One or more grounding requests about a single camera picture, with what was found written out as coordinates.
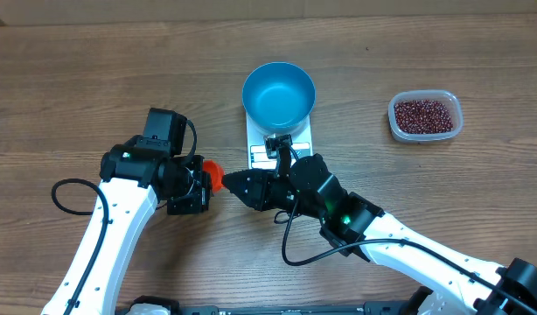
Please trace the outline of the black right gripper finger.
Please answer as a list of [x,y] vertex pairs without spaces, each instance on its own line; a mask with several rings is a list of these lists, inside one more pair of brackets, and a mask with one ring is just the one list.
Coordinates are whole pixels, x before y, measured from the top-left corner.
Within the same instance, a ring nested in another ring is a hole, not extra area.
[[262,209],[262,185],[254,181],[228,182],[227,189],[246,207]]
[[263,169],[235,171],[224,175],[222,178],[222,184],[224,186],[236,186],[239,183],[262,181],[268,173],[268,170]]

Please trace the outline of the red measuring scoop blue handle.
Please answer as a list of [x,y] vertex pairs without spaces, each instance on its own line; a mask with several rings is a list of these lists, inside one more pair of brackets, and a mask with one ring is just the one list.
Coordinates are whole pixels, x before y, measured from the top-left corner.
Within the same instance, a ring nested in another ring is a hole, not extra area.
[[211,177],[212,192],[219,192],[224,187],[222,183],[223,176],[225,175],[223,168],[213,160],[205,160],[203,162],[203,170]]

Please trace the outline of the red beans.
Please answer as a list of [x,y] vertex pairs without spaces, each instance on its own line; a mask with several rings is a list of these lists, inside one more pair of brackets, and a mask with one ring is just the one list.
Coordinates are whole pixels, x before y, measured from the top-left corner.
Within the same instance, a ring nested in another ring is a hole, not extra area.
[[439,134],[453,130],[450,112],[439,101],[397,102],[394,105],[394,118],[399,129],[408,134]]

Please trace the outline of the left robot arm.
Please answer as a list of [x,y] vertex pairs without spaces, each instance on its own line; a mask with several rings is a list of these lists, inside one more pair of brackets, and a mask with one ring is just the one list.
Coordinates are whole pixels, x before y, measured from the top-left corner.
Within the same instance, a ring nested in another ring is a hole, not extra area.
[[62,284],[44,314],[112,314],[129,262],[147,222],[158,209],[201,214],[213,192],[204,159],[182,153],[193,122],[151,108],[142,134],[115,145],[101,159],[101,182],[78,182],[97,194],[90,221]]

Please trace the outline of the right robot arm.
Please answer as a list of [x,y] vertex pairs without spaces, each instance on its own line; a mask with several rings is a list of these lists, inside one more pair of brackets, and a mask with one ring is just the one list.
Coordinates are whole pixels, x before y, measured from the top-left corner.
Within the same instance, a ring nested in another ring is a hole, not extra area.
[[416,280],[423,288],[406,313],[537,314],[534,265],[519,258],[507,266],[484,261],[418,234],[344,189],[318,154],[274,170],[232,172],[221,182],[254,210],[277,208],[318,219],[331,249],[303,264],[335,253],[355,254]]

